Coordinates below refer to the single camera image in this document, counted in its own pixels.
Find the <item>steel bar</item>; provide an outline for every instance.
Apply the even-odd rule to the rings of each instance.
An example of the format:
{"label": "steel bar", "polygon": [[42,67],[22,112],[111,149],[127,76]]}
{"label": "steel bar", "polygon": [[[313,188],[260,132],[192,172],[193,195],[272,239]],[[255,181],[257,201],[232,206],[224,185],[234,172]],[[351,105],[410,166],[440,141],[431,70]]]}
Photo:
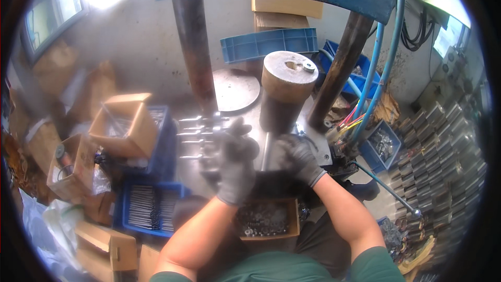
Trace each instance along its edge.
{"label": "steel bar", "polygon": [[172,0],[172,6],[191,90],[203,114],[211,116],[217,110],[217,102],[204,0]]}

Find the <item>window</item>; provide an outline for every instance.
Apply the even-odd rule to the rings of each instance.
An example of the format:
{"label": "window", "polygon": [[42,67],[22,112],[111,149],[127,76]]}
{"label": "window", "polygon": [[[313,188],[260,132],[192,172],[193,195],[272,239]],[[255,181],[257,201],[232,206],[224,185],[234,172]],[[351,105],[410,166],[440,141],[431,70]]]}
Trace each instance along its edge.
{"label": "window", "polygon": [[440,28],[440,32],[433,44],[435,50],[442,56],[445,57],[449,46],[454,49],[464,48],[467,42],[467,35],[469,29],[459,22],[453,16],[449,16],[449,21],[447,22],[447,29],[443,27]]}

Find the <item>hand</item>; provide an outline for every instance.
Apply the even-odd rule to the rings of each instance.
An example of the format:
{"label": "hand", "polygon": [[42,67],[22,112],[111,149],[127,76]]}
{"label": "hand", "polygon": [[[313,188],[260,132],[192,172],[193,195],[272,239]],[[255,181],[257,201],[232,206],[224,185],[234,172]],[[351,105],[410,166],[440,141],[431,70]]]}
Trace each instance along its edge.
{"label": "hand", "polygon": [[318,165],[307,140],[294,134],[284,134],[279,136],[277,146],[285,151],[285,157],[279,160],[281,168],[296,174],[295,178],[310,187],[327,173]]}
{"label": "hand", "polygon": [[240,206],[255,184],[253,160],[258,156],[256,141],[242,135],[252,127],[243,124],[243,118],[236,119],[226,132],[222,132],[219,175],[221,183],[217,197],[228,205]]}

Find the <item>metal rod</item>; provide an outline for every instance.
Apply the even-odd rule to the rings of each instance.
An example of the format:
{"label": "metal rod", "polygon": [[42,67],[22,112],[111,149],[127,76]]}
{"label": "metal rod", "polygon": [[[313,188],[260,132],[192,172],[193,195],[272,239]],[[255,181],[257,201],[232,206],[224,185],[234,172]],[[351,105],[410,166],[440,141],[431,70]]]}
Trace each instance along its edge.
{"label": "metal rod", "polygon": [[334,60],[308,114],[307,121],[311,127],[321,131],[326,130],[325,116],[329,113],[350,77],[367,41],[373,22],[373,19],[353,11],[350,12]]}
{"label": "metal rod", "polygon": [[393,36],[391,39],[390,51],[388,52],[388,58],[386,58],[386,63],[384,65],[383,74],[381,75],[381,82],[377,86],[376,92],[372,97],[372,101],[369,105],[369,109],[355,130],[355,133],[352,138],[352,143],[356,143],[362,130],[367,126],[369,122],[369,117],[372,115],[372,112],[376,108],[376,105],[379,102],[379,98],[383,92],[383,89],[386,87],[386,82],[390,76],[391,68],[393,66],[393,61],[395,60],[395,55],[397,53],[398,43],[400,41],[400,33],[402,31],[403,17],[404,17],[404,9],[405,9],[405,0],[397,0],[397,12],[395,17],[395,28],[393,29]]}
{"label": "metal rod", "polygon": [[174,17],[191,90],[203,114],[217,110],[214,78],[210,65],[204,0],[172,0]]}
{"label": "metal rod", "polygon": [[381,181],[377,176],[375,176],[372,172],[368,171],[365,169],[363,166],[361,166],[358,162],[356,161],[350,161],[348,164],[354,164],[355,166],[358,166],[362,171],[367,173],[371,178],[376,180],[382,187],[384,187],[385,190],[387,190],[396,200],[398,200],[402,205],[407,208],[414,216],[420,217],[421,216],[421,210],[418,208],[412,208],[412,206],[407,203],[402,197],[398,196],[397,193],[395,193],[388,185],[384,184],[383,181]]}
{"label": "metal rod", "polygon": [[374,51],[372,52],[371,65],[369,66],[369,71],[367,72],[367,77],[365,79],[364,88],[362,89],[362,94],[360,95],[360,102],[364,103],[357,106],[357,110],[353,115],[353,119],[358,118],[362,114],[362,109],[367,110],[367,96],[372,86],[372,81],[374,80],[374,73],[376,72],[377,62],[379,60],[379,54],[381,52],[381,44],[383,42],[384,25],[382,23],[377,24],[376,41],[374,42]]}
{"label": "metal rod", "polygon": [[263,162],[261,162],[261,171],[266,171],[270,158],[270,145],[272,140],[272,133],[266,132],[265,146],[263,148]]}

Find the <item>metal plate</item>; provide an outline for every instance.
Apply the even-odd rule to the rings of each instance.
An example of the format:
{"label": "metal plate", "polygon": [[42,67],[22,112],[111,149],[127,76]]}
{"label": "metal plate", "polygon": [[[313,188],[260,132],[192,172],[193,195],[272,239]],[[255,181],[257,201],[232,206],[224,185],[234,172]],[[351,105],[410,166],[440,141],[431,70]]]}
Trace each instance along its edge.
{"label": "metal plate", "polygon": [[214,71],[214,88],[219,111],[243,109],[258,98],[260,85],[257,78],[239,69]]}

